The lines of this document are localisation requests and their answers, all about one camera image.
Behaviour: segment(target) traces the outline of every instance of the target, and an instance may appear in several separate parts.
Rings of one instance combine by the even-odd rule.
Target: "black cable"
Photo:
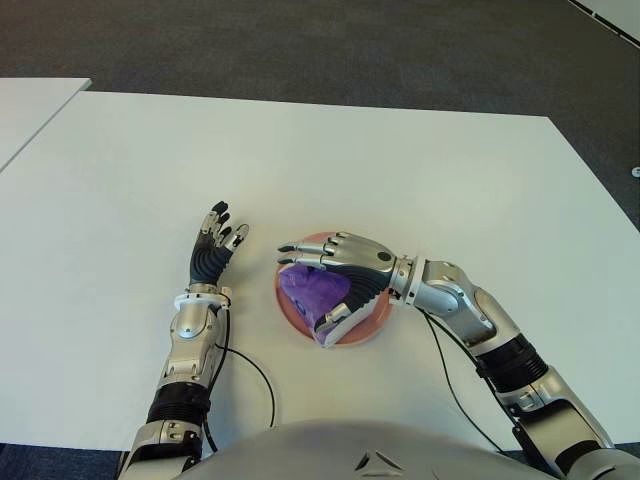
[[[213,453],[216,453],[218,451],[218,446],[216,445],[216,442],[213,441],[213,437],[211,436],[211,430],[209,430],[209,420],[207,419],[206,416],[202,421],[202,428],[204,429],[204,436],[207,437],[207,443],[209,444],[211,451]]]
[[[213,386],[216,384],[216,380],[218,380],[218,376],[222,371],[222,367],[224,366],[224,361],[227,359],[227,349],[229,347],[229,337],[231,336],[231,314],[229,310],[227,310],[227,325],[224,332],[224,350],[222,351],[222,358],[220,358],[220,363],[218,363],[218,368],[213,374],[213,378],[209,383],[209,396],[211,396],[211,392],[213,391]],[[216,442],[213,441],[213,436],[211,435],[211,430],[209,429],[209,419],[205,415],[204,420],[202,421],[202,428],[204,430],[204,435],[207,438],[207,443],[209,443],[209,447],[211,447],[211,451],[216,453],[218,451],[218,446]]]
[[[442,325],[442,323],[440,323],[438,320],[436,320],[435,318],[433,318],[432,315],[430,315],[429,313],[425,312],[424,310],[421,310],[418,308],[418,311],[420,313],[422,313],[424,315],[424,317],[427,319],[427,321],[431,321],[431,323],[434,323],[436,325],[436,327],[438,327],[442,332],[445,333],[445,335],[447,335],[447,337],[449,337],[453,343],[455,343],[460,350],[462,350],[464,352],[464,354],[467,356],[467,358],[469,359],[469,361],[473,364],[473,366],[476,368],[476,371],[478,369],[478,361],[474,358],[473,355],[471,355],[471,353],[469,352],[469,350],[467,350],[467,347],[465,347],[462,342],[460,341],[460,339],[458,339],[458,337],[456,337],[451,330],[449,330],[447,327],[445,327],[444,325]],[[500,402],[500,400],[498,399],[498,395],[496,393],[496,389],[493,386],[493,384],[489,381],[488,378],[482,377],[482,379],[484,380],[484,382],[487,384],[487,387],[489,388],[489,391],[491,392],[491,395],[493,395],[493,398],[495,399],[496,403],[500,406],[500,408],[502,409],[502,411],[504,412],[504,414],[507,416],[507,418],[509,419],[509,421],[511,423],[513,423],[514,426],[518,425],[518,422],[516,421],[515,418],[513,418],[513,415],[511,414],[511,412],[507,409],[507,407],[505,407],[502,402]]]
[[[438,348],[438,353],[440,354],[440,361],[442,362],[442,369],[444,370],[444,377],[447,381],[447,386],[449,387],[449,391],[451,392],[451,396],[453,397],[453,400],[456,402],[456,405],[458,405],[458,408],[460,409],[462,414],[465,416],[465,418],[469,421],[471,425],[473,425],[473,427],[478,431],[478,433],[480,433],[480,435],[482,435],[491,445],[493,445],[498,452],[504,455],[504,450],[502,450],[493,440],[491,440],[491,438],[486,433],[484,433],[484,431],[476,424],[476,422],[474,422],[471,419],[469,414],[466,412],[466,410],[463,408],[462,404],[458,400],[458,396],[456,395],[456,392],[453,389],[453,385],[451,385],[451,379],[449,378],[449,370],[447,369],[447,362],[444,359],[444,354],[442,353],[440,340],[438,339],[438,335],[436,334],[436,329],[433,328],[433,322],[432,322],[433,317],[422,310],[420,311],[424,314],[424,317],[427,320],[427,325],[429,325],[429,328],[431,329],[431,333],[433,333],[433,338],[436,341],[436,347]]]
[[[218,347],[220,349],[224,349],[225,348],[225,347],[221,347],[218,344],[216,344],[216,347]],[[273,393],[273,388],[271,387],[271,382],[269,382],[269,379],[267,378],[265,373],[262,371],[262,369],[258,366],[258,364],[256,364],[256,362],[251,360],[244,353],[239,352],[238,350],[234,350],[231,347],[226,347],[226,349],[229,350],[231,353],[235,353],[239,357],[241,357],[241,358],[245,359],[247,362],[249,362],[253,366],[253,368],[255,368],[258,371],[258,373],[262,376],[262,378],[264,379],[264,382],[267,384],[267,388],[269,389],[269,395],[271,396],[271,420],[269,421],[269,428],[273,427],[273,423],[274,423],[275,418],[276,418],[276,397],[275,397],[275,395]]]

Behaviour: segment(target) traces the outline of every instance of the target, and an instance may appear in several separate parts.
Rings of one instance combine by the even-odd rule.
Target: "pink plate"
[[[333,233],[330,232],[316,233],[305,237],[304,241],[324,242],[331,235],[333,235]],[[291,303],[289,297],[280,289],[280,275],[278,275],[278,273],[282,268],[284,268],[284,265],[278,265],[275,278],[276,299],[278,300],[278,305],[280,305],[280,310],[282,310],[282,313],[284,313],[289,323],[293,325],[298,332],[313,340],[311,332],[309,332],[300,313],[298,313],[296,307]],[[371,315],[353,327],[336,345],[353,345],[373,337],[380,331],[384,322],[389,318],[392,307],[389,303],[389,293],[386,291],[382,292],[378,297],[378,302],[373,312],[371,312]]]

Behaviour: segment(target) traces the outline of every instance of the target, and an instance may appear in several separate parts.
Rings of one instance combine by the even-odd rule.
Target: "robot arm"
[[[200,461],[215,374],[214,346],[230,319],[231,291],[218,288],[218,280],[249,229],[242,225],[221,231],[229,219],[226,210],[224,202],[215,205],[198,232],[189,288],[175,300],[178,312],[169,329],[171,351],[120,480],[174,478]]]
[[[340,323],[385,288],[395,303],[439,317],[476,359],[498,400],[517,420],[525,453],[557,476],[631,479],[640,461],[613,443],[558,372],[547,365],[500,304],[458,266],[397,258],[385,246],[339,232],[324,244],[288,243],[280,263],[300,263],[351,279],[349,294],[319,319],[316,331]]]

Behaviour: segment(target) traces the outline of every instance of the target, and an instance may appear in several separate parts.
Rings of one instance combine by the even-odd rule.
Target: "white tabletop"
[[[284,320],[275,247],[349,230],[461,265],[616,442],[640,440],[640,235],[547,118],[90,92],[0,175],[0,441],[130,447],[196,230],[220,199],[252,227],[223,276],[232,345],[266,368],[279,423],[386,419],[486,445],[416,312],[396,308],[378,336],[335,350]],[[469,413],[515,448],[444,346]],[[222,446],[270,411],[258,375],[227,367],[211,413]]]
[[[0,171],[88,78],[0,78]]]

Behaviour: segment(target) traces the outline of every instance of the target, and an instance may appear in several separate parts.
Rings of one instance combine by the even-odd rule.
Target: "purple cloth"
[[[313,326],[325,313],[331,311],[351,288],[351,281],[337,273],[294,265],[280,271],[280,288],[291,300],[304,323],[320,344],[329,332],[316,335]]]

